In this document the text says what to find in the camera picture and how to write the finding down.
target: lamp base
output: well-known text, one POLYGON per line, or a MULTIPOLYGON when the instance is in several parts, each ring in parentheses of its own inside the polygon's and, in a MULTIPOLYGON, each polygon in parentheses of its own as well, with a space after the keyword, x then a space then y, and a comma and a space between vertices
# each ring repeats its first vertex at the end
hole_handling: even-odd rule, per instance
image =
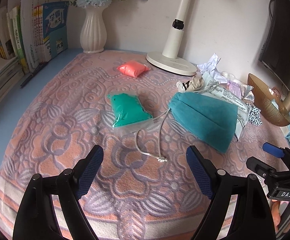
POLYGON ((157 51, 149 52, 146 59, 156 67, 178 75, 194 76, 197 71, 197 68, 190 62, 179 57, 168 58, 157 51))

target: lamp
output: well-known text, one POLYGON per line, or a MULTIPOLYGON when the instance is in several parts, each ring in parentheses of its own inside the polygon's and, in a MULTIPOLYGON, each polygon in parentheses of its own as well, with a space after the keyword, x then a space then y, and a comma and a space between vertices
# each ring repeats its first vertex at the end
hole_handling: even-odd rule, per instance
POLYGON ((194 76, 197 71, 197 68, 193 64, 177 56, 184 34, 184 20, 189 2, 190 0, 181 0, 176 19, 170 28, 163 52, 149 52, 146 57, 153 65, 184 76, 194 76))

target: white wall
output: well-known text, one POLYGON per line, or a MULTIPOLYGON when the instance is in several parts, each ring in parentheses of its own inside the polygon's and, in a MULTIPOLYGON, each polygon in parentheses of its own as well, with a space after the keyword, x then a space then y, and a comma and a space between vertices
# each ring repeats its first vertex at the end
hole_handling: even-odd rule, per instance
MULTIPOLYGON (((162 51, 180 0, 114 1, 104 11, 109 49, 162 51)), ((277 78, 258 61, 267 37, 269 0, 192 0, 180 57, 204 63, 216 52, 222 59, 218 70, 233 73, 243 82, 253 73, 267 85, 277 78)), ((68 40, 80 47, 79 34, 85 12, 70 8, 68 40)))

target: basket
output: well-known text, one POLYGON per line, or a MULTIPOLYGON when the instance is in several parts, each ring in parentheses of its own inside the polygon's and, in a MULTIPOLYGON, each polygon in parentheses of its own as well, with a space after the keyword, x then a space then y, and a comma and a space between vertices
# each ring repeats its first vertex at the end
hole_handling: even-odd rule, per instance
POLYGON ((247 83, 254 87, 252 90, 255 96, 254 104, 261 110, 262 116, 276 126, 287 126, 290 124, 290 116, 283 102, 277 96, 270 93, 269 87, 263 81, 249 74, 247 83), (271 101, 273 99, 275 99, 278 109, 272 104, 271 101))

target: vase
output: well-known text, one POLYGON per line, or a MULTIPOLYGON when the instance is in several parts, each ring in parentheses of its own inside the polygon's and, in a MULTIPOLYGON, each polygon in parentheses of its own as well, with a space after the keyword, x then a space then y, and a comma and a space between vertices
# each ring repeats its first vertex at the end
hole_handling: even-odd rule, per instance
POLYGON ((80 35, 84 53, 99 53, 104 50, 107 33, 102 14, 107 7, 89 5, 85 8, 86 18, 80 35))

